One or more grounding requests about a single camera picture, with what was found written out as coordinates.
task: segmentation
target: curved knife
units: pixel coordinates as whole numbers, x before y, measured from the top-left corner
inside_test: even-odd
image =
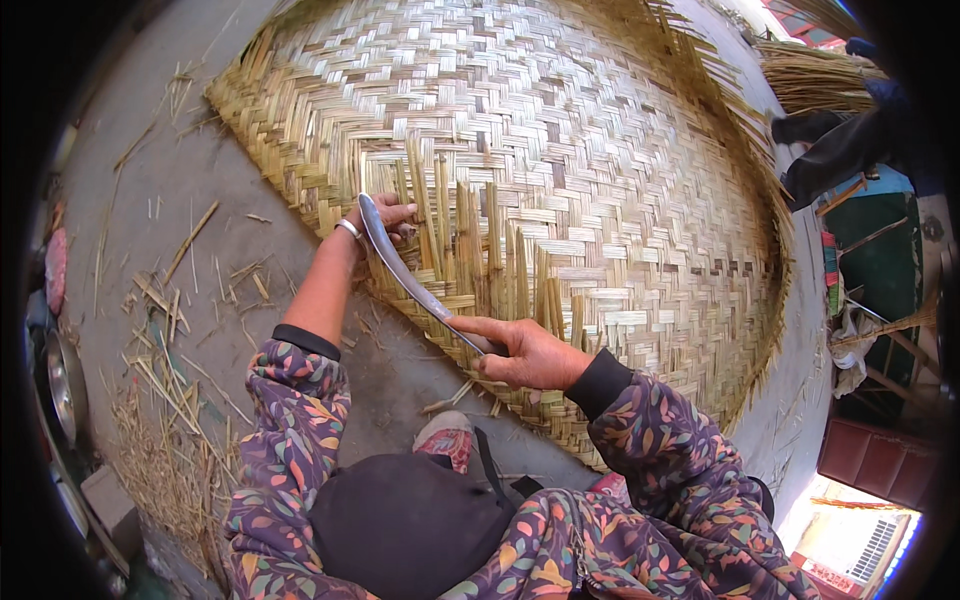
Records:
[[[357,202],[360,203],[360,215],[363,217],[364,229],[367,230],[367,237],[370,239],[371,244],[373,244],[373,249],[380,255],[380,258],[383,259],[383,264],[387,265],[387,269],[394,278],[399,281],[403,289],[407,291],[410,298],[416,300],[417,304],[425,308],[427,312],[440,321],[444,327],[466,342],[467,345],[476,350],[477,353],[510,356],[505,345],[488,340],[475,333],[457,331],[446,323],[446,320],[452,317],[453,313],[443,306],[440,301],[437,300],[436,296],[420,285],[413,274],[410,273],[410,270],[407,269],[407,266],[403,264],[403,259],[396,253],[396,248],[394,248],[393,242],[390,241],[390,236],[387,235],[387,230],[383,227],[383,222],[380,221],[380,211],[376,209],[376,204],[373,202],[373,199],[361,192],[357,198]]]

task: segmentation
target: purple patterned sleeve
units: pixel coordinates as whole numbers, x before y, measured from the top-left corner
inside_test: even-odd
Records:
[[[589,433],[607,464],[627,479],[634,506],[665,521],[661,532],[689,550],[685,558],[707,574],[714,593],[816,597],[816,587],[784,556],[736,448],[682,395],[635,372]],[[713,543],[697,543],[694,551],[697,540]],[[756,566],[772,578],[753,577]],[[750,583],[726,589],[718,577]]]
[[[368,598],[355,584],[326,577],[313,550],[307,513],[337,464],[350,407],[339,363],[268,340],[250,364],[256,431],[240,443],[242,485],[232,498],[234,598]]]

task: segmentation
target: pink shoe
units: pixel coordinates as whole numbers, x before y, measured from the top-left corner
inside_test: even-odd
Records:
[[[467,474],[473,425],[467,415],[457,411],[440,413],[424,426],[414,440],[414,452],[449,456],[453,470]]]

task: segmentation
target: zipper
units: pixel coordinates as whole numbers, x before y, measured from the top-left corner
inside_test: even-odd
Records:
[[[585,556],[587,554],[587,548],[584,544],[583,524],[580,521],[580,503],[569,490],[558,491],[563,492],[566,494],[566,497],[570,499],[570,517],[573,520],[573,535],[570,539],[570,549],[573,552],[574,568],[577,574],[573,589],[583,589],[584,582],[586,582],[591,588],[598,590],[600,589],[599,584],[590,577],[587,567],[587,558]]]

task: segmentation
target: red sign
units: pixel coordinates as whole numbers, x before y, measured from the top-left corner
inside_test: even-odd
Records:
[[[806,559],[803,569],[807,573],[816,576],[818,579],[827,582],[831,586],[844,593],[850,593],[853,589],[853,586],[856,585],[854,580],[848,579],[833,569],[823,566],[822,564],[814,563],[810,559]]]

